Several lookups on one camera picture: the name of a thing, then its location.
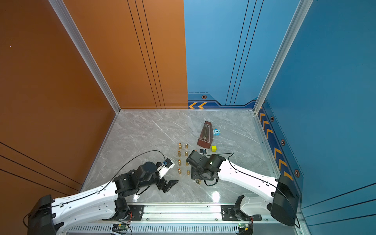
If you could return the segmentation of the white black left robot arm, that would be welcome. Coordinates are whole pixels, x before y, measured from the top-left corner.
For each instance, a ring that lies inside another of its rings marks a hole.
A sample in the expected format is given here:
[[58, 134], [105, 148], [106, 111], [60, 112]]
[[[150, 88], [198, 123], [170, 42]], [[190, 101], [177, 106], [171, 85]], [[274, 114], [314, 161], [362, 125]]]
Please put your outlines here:
[[175, 166], [171, 159], [146, 162], [106, 184], [66, 197], [41, 197], [24, 219], [29, 235], [61, 235], [68, 229], [97, 220], [120, 220], [130, 207], [126, 198], [141, 195], [151, 186], [167, 193], [177, 180], [164, 176]]

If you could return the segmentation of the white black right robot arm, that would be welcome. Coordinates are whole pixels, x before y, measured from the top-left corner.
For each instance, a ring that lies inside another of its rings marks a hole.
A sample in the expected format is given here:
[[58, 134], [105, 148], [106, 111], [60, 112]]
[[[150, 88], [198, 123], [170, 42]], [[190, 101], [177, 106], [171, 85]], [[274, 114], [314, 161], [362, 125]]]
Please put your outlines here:
[[293, 181], [284, 175], [279, 178], [264, 176], [242, 168], [218, 154], [210, 157], [193, 151], [186, 162], [192, 167], [192, 177], [204, 182], [227, 181], [241, 186], [261, 197], [261, 201], [241, 195], [235, 202], [230, 218], [247, 221], [251, 216], [270, 212], [278, 222], [298, 226], [300, 196]]

